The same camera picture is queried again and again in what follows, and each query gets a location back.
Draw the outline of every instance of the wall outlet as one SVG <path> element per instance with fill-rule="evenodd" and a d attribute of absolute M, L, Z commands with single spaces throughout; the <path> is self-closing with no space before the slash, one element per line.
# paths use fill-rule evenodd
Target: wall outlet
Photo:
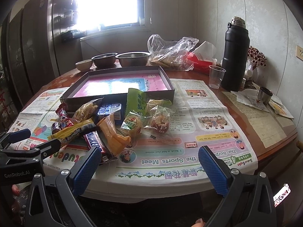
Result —
<path fill-rule="evenodd" d="M 300 60 L 303 60 L 303 48 L 301 48 L 300 46 L 297 45 L 297 57 L 300 59 Z"/>

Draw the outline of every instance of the window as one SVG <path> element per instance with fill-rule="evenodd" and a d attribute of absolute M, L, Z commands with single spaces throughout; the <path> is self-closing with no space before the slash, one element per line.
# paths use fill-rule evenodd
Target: window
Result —
<path fill-rule="evenodd" d="M 77 0 L 77 28 L 88 33 L 139 26 L 144 18 L 144 0 Z"/>

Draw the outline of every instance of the green snack package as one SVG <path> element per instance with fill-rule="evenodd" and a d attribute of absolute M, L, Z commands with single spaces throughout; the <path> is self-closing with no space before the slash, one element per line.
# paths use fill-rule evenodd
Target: green snack package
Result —
<path fill-rule="evenodd" d="M 129 112 L 135 112 L 141 116 L 146 115 L 146 93 L 138 90 L 129 88 L 127 94 L 126 110 L 125 115 Z"/>

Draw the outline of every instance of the wooden table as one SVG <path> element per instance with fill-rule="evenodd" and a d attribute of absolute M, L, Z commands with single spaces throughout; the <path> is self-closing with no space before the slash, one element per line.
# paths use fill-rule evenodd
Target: wooden table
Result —
<path fill-rule="evenodd" d="M 115 68 L 121 67 L 119 62 L 115 63 Z M 187 71 L 187 72 L 179 72 L 179 71 L 166 71 L 169 78 L 177 78 L 177 79 L 197 79 L 202 80 L 206 84 L 209 82 L 209 76 L 194 72 L 194 71 Z M 79 72 L 77 69 L 71 70 L 62 76 L 54 79 L 48 85 L 43 86 L 38 93 L 36 93 L 25 105 L 27 107 L 31 102 L 33 102 L 42 92 L 48 89 L 55 89 L 55 88 L 63 88 L 69 87 L 72 83 L 76 82 L 81 76 L 83 76 L 83 72 Z M 212 89 L 212 91 L 216 94 L 218 99 L 228 108 L 230 115 L 235 119 L 237 124 L 243 130 L 245 135 L 247 136 L 253 150 L 256 153 L 258 158 L 259 168 L 262 169 L 263 166 L 261 164 L 267 164 L 267 162 L 275 156 L 278 152 L 280 152 L 285 146 L 289 145 L 292 141 L 295 140 L 297 137 L 297 131 L 295 126 L 287 126 L 282 127 L 286 134 L 286 138 L 277 142 L 276 144 L 265 148 L 262 141 L 260 140 L 259 136 L 256 134 L 253 127 L 250 125 L 247 117 L 239 111 L 239 109 L 228 99 L 222 91 L 225 91 L 223 88 L 219 89 Z"/>

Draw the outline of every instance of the plastic cup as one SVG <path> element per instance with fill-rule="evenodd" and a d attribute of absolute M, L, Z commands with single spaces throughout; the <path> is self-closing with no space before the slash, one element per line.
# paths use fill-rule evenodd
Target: plastic cup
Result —
<path fill-rule="evenodd" d="M 209 66 L 209 87 L 218 89 L 223 79 L 225 69 L 219 66 Z"/>

